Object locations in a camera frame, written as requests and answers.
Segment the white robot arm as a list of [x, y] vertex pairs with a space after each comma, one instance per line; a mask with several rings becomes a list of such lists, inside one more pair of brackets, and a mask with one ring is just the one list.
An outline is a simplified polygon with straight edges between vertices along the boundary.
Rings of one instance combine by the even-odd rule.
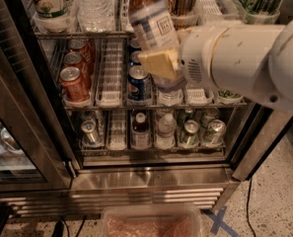
[[178, 31], [181, 46], [143, 51], [145, 71], [179, 69], [200, 88], [229, 90], [293, 116], [293, 20], [284, 25], [219, 21]]

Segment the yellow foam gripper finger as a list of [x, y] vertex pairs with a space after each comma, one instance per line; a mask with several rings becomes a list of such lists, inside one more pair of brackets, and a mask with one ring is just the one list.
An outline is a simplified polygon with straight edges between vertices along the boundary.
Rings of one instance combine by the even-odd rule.
[[141, 51], [138, 58], [143, 69], [152, 75], [169, 80], [177, 80], [183, 75], [176, 48]]

